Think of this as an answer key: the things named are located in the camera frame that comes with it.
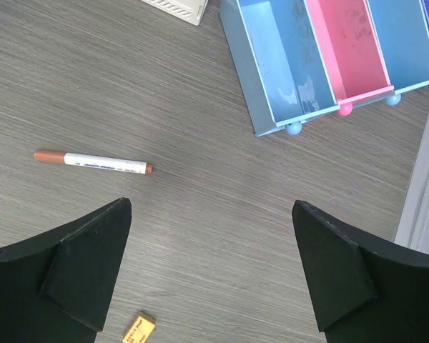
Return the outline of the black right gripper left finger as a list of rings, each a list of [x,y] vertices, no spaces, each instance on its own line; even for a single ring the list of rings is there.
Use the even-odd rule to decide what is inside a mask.
[[[0,342],[94,342],[104,328],[132,222],[117,199],[0,248]]]

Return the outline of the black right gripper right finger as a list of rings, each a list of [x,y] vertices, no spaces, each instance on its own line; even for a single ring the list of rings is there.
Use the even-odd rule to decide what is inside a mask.
[[[429,254],[301,200],[292,221],[317,328],[327,342],[429,342]]]

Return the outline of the brown capped white marker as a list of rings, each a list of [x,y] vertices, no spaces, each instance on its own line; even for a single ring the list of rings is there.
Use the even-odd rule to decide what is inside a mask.
[[[34,152],[37,161],[82,166],[95,169],[129,172],[134,174],[151,174],[153,166],[145,161],[133,161],[86,154],[75,154],[65,151],[38,149]]]

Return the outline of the pastel four-compartment organizer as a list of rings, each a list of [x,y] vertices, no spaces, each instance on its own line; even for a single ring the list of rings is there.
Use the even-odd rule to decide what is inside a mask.
[[[223,1],[256,136],[429,88],[429,1]]]

